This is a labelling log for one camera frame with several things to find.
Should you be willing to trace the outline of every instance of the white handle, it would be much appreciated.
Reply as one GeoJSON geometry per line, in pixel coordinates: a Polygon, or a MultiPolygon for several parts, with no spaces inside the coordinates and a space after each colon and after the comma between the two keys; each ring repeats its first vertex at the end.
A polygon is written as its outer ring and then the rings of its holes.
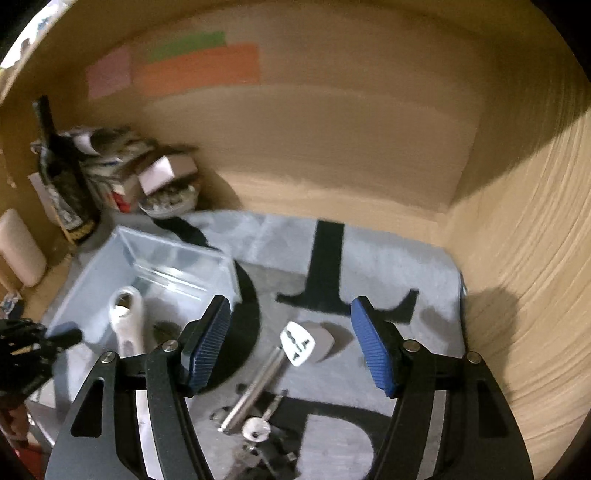
{"type": "MultiPolygon", "coordinates": [[[[109,302],[111,328],[117,337],[121,358],[146,353],[144,342],[144,301],[137,288],[123,287],[115,292],[109,302]]],[[[148,397],[146,392],[135,393],[138,423],[148,419],[148,397]]]]}

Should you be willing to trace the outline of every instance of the gray fabric surface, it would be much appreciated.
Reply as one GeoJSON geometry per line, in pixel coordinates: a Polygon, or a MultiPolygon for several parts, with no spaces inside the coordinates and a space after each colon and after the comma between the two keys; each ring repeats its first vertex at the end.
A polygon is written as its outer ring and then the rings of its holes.
{"type": "MultiPolygon", "coordinates": [[[[277,293],[297,294],[304,288],[315,220],[246,212],[196,212],[184,219],[198,227],[209,244],[233,256],[243,266],[256,288],[261,308],[261,332],[247,362],[220,387],[189,402],[197,436],[215,478],[221,479],[228,472],[232,447],[241,439],[218,433],[209,416],[217,408],[236,401],[236,385],[252,379],[290,320],[325,324],[337,342],[333,353],[321,363],[287,368],[274,382],[274,391],[286,388],[292,398],[355,406],[388,417],[392,414],[395,401],[375,388],[348,317],[296,309],[275,301],[277,293]]],[[[64,292],[108,236],[113,224],[175,237],[142,215],[113,214],[110,220],[80,249],[64,289],[46,314],[46,323],[51,322],[64,292]]],[[[417,339],[434,353],[462,356],[460,275],[449,256],[441,249],[391,233],[345,227],[340,279],[343,301],[350,303],[355,297],[366,295],[376,308],[391,309],[411,288],[416,288],[419,294],[410,324],[399,325],[403,337],[417,339]]],[[[76,386],[68,395],[73,397],[86,375],[88,366],[84,364],[92,366],[98,353],[87,350],[76,353],[78,356],[71,354],[68,371],[60,372],[59,366],[56,369],[56,391],[59,376],[67,375],[70,386],[76,386]]],[[[43,403],[52,403],[49,397],[53,388],[51,385],[45,388],[43,403]]],[[[433,471],[443,408],[444,397],[438,393],[419,478],[427,478],[433,471]]],[[[157,460],[149,457],[146,458],[148,473],[158,477],[157,460]]],[[[341,419],[310,416],[297,469],[301,479],[359,480],[367,474],[373,457],[369,437],[358,426],[341,419]]]]}

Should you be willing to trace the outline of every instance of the wine bottle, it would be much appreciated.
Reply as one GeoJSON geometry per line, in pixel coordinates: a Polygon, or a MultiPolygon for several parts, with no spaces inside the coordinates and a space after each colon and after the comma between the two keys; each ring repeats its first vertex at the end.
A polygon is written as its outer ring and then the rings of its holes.
{"type": "Polygon", "coordinates": [[[39,175],[66,236],[82,243],[96,230],[100,211],[90,195],[77,159],[62,148],[46,95],[33,102],[41,131],[39,175]]]}

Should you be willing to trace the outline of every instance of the small white box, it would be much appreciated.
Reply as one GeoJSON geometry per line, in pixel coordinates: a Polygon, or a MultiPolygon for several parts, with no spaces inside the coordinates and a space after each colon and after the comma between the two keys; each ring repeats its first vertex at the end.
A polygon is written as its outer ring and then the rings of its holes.
{"type": "Polygon", "coordinates": [[[171,154],[160,157],[138,177],[142,190],[146,195],[150,195],[172,181],[193,173],[197,173],[197,166],[192,157],[184,154],[171,154]]]}

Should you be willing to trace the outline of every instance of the clear plastic container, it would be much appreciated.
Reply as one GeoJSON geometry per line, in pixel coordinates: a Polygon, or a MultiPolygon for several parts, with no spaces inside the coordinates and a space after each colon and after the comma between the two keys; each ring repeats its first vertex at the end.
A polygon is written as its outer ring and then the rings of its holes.
{"type": "Polygon", "coordinates": [[[87,345],[112,345],[109,299],[125,286],[137,288],[144,299],[148,350],[155,346],[155,325],[174,323],[180,331],[201,318],[215,295],[232,306],[240,301],[228,255],[118,226],[64,298],[49,333],[68,323],[82,330],[87,345]]]}

